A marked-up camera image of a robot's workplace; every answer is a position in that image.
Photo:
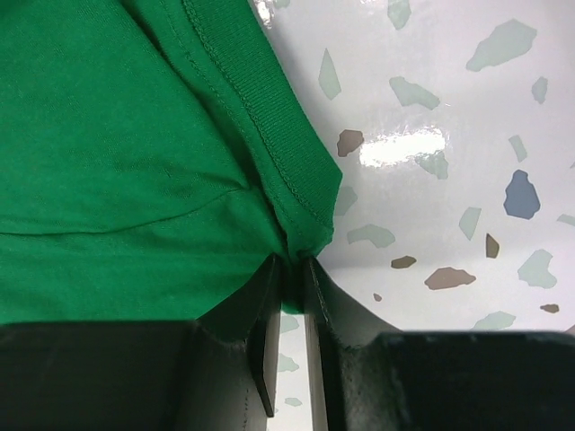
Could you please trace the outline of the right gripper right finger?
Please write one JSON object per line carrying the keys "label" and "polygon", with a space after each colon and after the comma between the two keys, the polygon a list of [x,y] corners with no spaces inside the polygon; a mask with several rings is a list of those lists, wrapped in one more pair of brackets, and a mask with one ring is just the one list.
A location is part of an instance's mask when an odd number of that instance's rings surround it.
{"label": "right gripper right finger", "polygon": [[401,331],[303,266],[316,430],[571,430],[574,337]]}

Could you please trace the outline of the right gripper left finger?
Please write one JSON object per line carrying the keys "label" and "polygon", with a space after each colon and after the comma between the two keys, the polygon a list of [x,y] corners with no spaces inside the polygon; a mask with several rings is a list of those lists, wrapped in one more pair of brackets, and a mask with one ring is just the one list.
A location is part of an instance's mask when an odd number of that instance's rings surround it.
{"label": "right gripper left finger", "polygon": [[263,430],[274,414],[282,264],[190,321],[1,329],[4,430]]}

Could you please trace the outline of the green t-shirt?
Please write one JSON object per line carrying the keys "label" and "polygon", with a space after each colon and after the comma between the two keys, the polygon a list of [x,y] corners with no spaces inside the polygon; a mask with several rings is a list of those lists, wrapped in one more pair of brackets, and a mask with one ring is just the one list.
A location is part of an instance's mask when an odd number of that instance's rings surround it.
{"label": "green t-shirt", "polygon": [[198,318],[340,184],[248,2],[2,2],[2,323]]}

